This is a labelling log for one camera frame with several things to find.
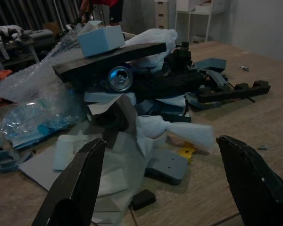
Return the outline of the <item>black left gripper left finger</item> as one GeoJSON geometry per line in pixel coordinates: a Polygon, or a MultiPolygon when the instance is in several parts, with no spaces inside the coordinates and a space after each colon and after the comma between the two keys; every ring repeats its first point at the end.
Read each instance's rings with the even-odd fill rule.
{"type": "Polygon", "coordinates": [[[58,176],[32,225],[89,226],[99,192],[107,142],[97,138],[85,144],[58,176]]]}

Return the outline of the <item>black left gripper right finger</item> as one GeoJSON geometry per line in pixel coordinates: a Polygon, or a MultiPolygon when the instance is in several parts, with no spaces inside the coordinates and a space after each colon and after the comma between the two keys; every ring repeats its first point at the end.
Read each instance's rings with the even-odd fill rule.
{"type": "Polygon", "coordinates": [[[248,144],[218,136],[227,181],[246,226],[283,226],[283,179],[248,144]]]}

